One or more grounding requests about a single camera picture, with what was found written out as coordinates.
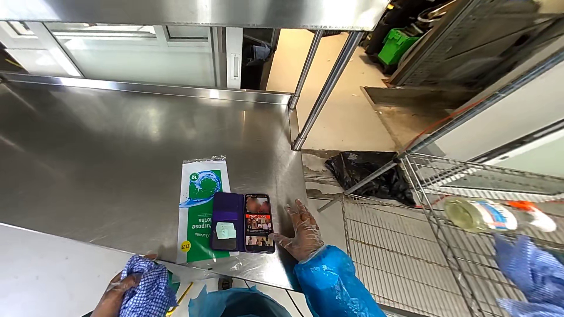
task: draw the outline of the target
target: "blue plastic sleeve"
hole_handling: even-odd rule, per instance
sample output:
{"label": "blue plastic sleeve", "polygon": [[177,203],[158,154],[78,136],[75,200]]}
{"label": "blue plastic sleeve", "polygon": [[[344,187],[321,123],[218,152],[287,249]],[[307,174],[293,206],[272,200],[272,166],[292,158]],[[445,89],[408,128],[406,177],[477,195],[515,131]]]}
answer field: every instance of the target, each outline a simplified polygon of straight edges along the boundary
{"label": "blue plastic sleeve", "polygon": [[294,268],[314,317],[385,317],[370,292],[355,276],[353,261],[328,245]]}

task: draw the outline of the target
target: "yellow price sticker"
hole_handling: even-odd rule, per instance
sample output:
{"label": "yellow price sticker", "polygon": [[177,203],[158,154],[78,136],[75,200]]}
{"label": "yellow price sticker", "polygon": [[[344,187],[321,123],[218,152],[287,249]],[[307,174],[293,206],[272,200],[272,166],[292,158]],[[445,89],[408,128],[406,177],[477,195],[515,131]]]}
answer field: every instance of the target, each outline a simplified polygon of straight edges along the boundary
{"label": "yellow price sticker", "polygon": [[192,244],[190,243],[190,241],[184,241],[182,242],[182,244],[180,245],[180,251],[182,252],[188,252],[190,251],[190,248],[192,247]]}

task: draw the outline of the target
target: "wire rack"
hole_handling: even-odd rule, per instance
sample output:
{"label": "wire rack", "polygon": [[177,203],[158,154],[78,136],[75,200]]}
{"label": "wire rack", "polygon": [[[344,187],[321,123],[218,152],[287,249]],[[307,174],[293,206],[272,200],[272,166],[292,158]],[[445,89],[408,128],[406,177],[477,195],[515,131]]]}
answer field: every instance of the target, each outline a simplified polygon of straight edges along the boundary
{"label": "wire rack", "polygon": [[497,298],[525,300],[494,260],[493,236],[456,227],[447,196],[537,202],[555,232],[524,229],[542,248],[564,249],[564,179],[411,154],[401,158],[418,208],[343,197],[347,251],[375,300],[404,315],[508,317]]}

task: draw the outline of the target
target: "phone wallet case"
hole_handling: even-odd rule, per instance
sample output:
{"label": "phone wallet case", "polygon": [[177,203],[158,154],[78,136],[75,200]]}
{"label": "phone wallet case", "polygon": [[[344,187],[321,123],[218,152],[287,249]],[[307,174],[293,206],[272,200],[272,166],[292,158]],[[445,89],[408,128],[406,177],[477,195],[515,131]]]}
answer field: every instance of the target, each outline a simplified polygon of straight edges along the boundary
{"label": "phone wallet case", "polygon": [[[211,211],[212,250],[245,252],[245,195],[238,193],[217,192],[213,197]],[[237,237],[218,239],[215,228],[218,222],[231,222],[235,226]]]}

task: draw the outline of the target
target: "purple phone case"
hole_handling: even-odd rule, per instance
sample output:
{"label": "purple phone case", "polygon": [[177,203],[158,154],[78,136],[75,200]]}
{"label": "purple phone case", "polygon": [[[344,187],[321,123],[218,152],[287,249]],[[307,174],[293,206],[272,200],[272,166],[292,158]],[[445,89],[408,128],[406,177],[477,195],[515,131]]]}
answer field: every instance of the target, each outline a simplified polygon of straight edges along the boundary
{"label": "purple phone case", "polygon": [[214,247],[213,235],[215,226],[218,222],[231,222],[237,231],[237,248],[229,251],[245,252],[245,195],[238,193],[217,192],[213,197],[213,207],[211,211],[211,232],[210,246],[212,250],[225,250]]}

